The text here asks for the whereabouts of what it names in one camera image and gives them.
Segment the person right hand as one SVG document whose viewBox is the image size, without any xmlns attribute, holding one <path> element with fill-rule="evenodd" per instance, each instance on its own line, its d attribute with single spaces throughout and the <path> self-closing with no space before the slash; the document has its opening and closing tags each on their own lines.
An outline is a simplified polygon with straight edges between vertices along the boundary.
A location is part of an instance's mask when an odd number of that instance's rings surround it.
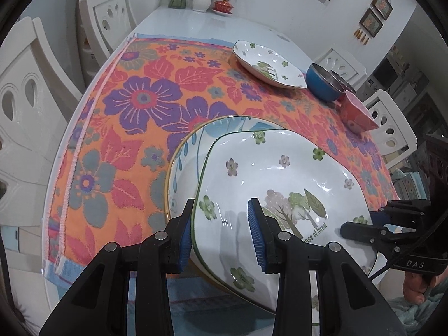
<svg viewBox="0 0 448 336">
<path fill-rule="evenodd" d="M 403 296 L 411 304 L 420 305 L 426 300 L 424 295 L 429 288 L 436 285 L 437 278 L 433 277 L 430 283 L 427 283 L 419 274 L 406 272 L 402 286 Z"/>
</svg>

